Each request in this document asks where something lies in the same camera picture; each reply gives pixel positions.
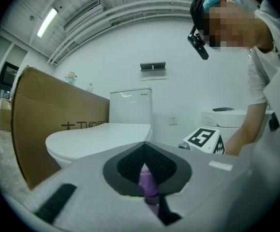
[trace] white toilet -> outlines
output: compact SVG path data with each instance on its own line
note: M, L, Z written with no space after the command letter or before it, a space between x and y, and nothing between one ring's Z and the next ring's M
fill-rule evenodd
M71 162L118 146L153 140L152 90L140 87L110 93L109 123L56 132L45 141L61 168Z
M221 138L223 142L226 143L243 124L246 112L246 110L230 110L219 112L214 112L213 110L203 111L201 126L206 128L219 129L221 132ZM269 120L272 118L273 112L274 111L266 110L265 118L256 141L264 133L271 132L269 128Z

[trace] toilet lid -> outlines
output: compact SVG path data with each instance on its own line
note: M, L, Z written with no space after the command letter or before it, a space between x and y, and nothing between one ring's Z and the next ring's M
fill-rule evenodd
M56 132L45 141L47 150L65 160L76 160L122 145L143 142L150 133L147 124L106 123L92 128Z

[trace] brown cardboard box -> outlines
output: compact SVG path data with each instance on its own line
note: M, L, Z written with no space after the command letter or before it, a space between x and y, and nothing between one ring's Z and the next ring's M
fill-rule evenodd
M108 99L32 67L22 72L12 105L13 145L30 188L60 169L45 146L49 135L97 126L108 122L109 116Z
M5 98L0 100L0 130L11 131L11 102Z

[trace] air vent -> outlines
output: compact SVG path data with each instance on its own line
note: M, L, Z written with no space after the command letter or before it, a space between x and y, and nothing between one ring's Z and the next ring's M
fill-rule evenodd
M162 71L165 70L165 62L157 62L157 63L142 63L140 64L141 71Z
M83 20L91 16L92 14L103 11L103 6L100 4L100 0L95 0L94 2L88 4L83 9L81 9L78 13L76 13L64 26L63 30L70 32L73 28L75 28L78 24L80 24Z

